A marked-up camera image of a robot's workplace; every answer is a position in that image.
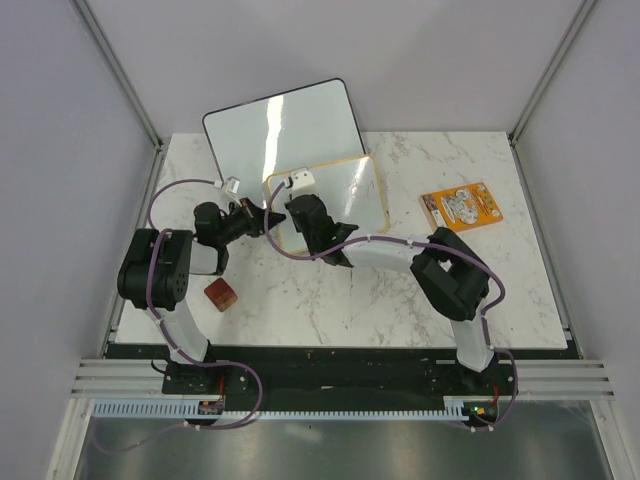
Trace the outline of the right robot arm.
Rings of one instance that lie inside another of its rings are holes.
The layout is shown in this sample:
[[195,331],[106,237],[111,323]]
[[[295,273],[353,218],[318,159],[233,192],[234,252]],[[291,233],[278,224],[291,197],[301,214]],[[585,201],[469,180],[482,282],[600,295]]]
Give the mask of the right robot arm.
[[457,348],[458,381],[467,392],[483,392],[494,381],[480,309],[489,293],[486,265],[452,230],[439,227],[426,244],[404,238],[367,236],[358,226],[334,221],[316,195],[285,203],[309,253],[332,266],[371,267],[411,274],[430,305],[450,320]]

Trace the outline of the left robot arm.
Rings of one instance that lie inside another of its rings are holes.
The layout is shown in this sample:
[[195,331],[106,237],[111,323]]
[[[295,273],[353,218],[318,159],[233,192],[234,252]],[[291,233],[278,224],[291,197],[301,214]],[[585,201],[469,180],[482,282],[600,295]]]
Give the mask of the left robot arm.
[[285,220],[284,214],[268,213],[243,198],[230,204],[228,212],[213,202],[196,206],[193,231],[135,232],[118,273],[118,294],[154,322],[172,361],[189,364],[184,379],[196,392],[215,389],[220,371],[207,361],[209,341],[186,302],[189,277],[222,275],[230,243],[243,236],[258,238]]

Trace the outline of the yellow framed whiteboard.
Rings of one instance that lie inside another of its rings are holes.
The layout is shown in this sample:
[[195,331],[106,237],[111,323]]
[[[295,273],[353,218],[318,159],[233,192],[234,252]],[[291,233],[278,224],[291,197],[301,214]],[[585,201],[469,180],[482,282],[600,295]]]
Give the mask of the yellow framed whiteboard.
[[264,194],[272,196],[282,181],[300,169],[308,169],[312,174],[315,191],[334,221],[356,224],[367,231],[388,230],[387,200],[373,155],[276,164],[262,172]]

